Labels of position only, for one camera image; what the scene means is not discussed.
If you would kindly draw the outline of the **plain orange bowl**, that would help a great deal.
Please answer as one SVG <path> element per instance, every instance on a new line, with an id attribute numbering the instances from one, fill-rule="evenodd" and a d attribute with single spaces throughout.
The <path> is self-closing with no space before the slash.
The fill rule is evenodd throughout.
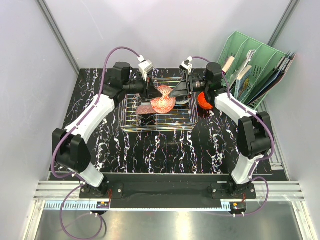
<path id="1" fill-rule="evenodd" d="M 204 110 L 212 110 L 214 108 L 210 103 L 206 101 L 204 92 L 201 92 L 197 96 L 197 102 L 198 102 L 198 105 Z"/>

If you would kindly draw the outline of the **pink floral pattern bowl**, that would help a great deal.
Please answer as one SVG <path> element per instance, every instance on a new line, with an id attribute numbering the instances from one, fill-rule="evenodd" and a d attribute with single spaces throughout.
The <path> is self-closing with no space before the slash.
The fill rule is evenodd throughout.
<path id="1" fill-rule="evenodd" d="M 137 115 L 151 115 L 155 114 L 156 111 L 153 109 L 153 107 L 150 104 L 147 105 L 140 105 L 136 109 Z"/>

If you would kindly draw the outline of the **blue zigzag pattern bowl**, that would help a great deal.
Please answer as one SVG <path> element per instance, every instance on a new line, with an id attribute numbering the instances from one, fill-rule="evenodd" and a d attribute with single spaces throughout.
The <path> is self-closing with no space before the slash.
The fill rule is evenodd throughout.
<path id="1" fill-rule="evenodd" d="M 167 85 L 160 85 L 157 90 L 162 94 L 162 96 L 152 99 L 150 101 L 151 106 L 157 114 L 167 114 L 176 105 L 176 98 L 169 97 L 169 94 L 173 89 Z"/>

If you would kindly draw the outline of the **blue orange ceramic bowl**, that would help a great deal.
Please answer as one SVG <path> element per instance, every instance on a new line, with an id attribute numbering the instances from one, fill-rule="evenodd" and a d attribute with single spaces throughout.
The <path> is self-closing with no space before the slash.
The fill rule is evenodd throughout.
<path id="1" fill-rule="evenodd" d="M 190 102 L 189 96 L 180 96 L 175 98 L 176 105 L 185 105 Z"/>

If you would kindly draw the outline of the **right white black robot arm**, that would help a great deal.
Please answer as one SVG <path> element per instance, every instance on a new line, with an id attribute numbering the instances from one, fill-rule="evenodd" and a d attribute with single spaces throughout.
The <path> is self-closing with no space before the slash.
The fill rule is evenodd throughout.
<path id="1" fill-rule="evenodd" d="M 257 112 L 232 96 L 222 67 L 209 62 L 204 77 L 192 76 L 192 64 L 185 60 L 180 64 L 182 80 L 172 90 L 170 97 L 186 97 L 203 92 L 205 100 L 233 120 L 238 127 L 237 148 L 240 152 L 236 166 L 226 184 L 225 192 L 232 198 L 239 198 L 250 188 L 253 173 L 259 162 L 268 160 L 274 153 L 275 140 L 270 115 Z"/>

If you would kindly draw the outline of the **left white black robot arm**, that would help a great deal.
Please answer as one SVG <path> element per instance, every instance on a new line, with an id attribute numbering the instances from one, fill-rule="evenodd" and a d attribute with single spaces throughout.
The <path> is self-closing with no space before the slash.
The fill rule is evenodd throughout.
<path id="1" fill-rule="evenodd" d="M 146 97 L 153 89 L 150 73 L 154 66 L 150 60 L 139 65 L 139 74 L 130 80 L 131 65 L 117 62 L 110 70 L 102 72 L 99 93 L 84 112 L 65 129 L 55 129 L 52 133 L 52 162 L 70 170 L 70 175 L 78 177 L 83 187 L 97 198 L 108 194 L 108 179 L 91 162 L 87 143 L 102 120 L 112 113 L 128 94 Z"/>

